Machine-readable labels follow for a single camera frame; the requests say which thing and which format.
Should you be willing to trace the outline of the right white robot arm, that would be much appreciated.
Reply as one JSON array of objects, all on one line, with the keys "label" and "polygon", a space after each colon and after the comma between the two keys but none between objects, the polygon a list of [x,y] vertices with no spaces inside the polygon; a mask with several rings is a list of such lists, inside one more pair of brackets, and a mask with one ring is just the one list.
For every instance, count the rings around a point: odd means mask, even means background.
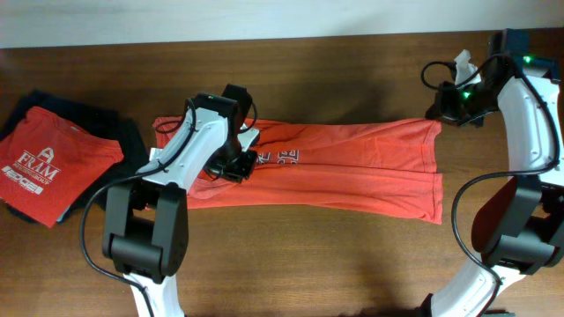
[{"label": "right white robot arm", "polygon": [[[510,285],[563,258],[563,139],[558,118],[559,67],[534,55],[494,54],[478,67],[445,62],[452,79],[434,87],[427,118],[481,126],[501,113],[507,171],[480,175],[454,197],[451,225],[467,260],[453,279],[429,294],[419,316],[487,316]],[[466,190],[482,181],[505,184],[477,212],[471,244],[461,238],[457,213]]]}]

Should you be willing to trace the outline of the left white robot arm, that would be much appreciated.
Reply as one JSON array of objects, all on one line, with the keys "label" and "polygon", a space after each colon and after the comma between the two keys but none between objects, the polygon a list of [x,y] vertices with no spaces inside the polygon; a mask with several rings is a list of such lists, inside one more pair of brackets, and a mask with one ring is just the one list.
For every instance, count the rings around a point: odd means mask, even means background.
[{"label": "left white robot arm", "polygon": [[247,90],[199,93],[167,145],[131,181],[108,189],[102,253],[130,285],[141,316],[182,316],[176,273],[189,241],[187,194],[201,172],[240,183],[256,165],[259,132],[244,121]]}]

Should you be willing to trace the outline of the orange McKinney Boyd soccer t-shirt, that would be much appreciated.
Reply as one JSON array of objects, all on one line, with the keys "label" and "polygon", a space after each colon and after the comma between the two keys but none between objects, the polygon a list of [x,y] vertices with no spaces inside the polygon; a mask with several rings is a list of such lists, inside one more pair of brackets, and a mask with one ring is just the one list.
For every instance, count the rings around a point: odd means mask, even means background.
[{"label": "orange McKinney Boyd soccer t-shirt", "polygon": [[349,125],[257,120],[256,167],[241,183],[200,173],[192,209],[311,205],[442,221],[435,159],[442,126],[421,118]]}]

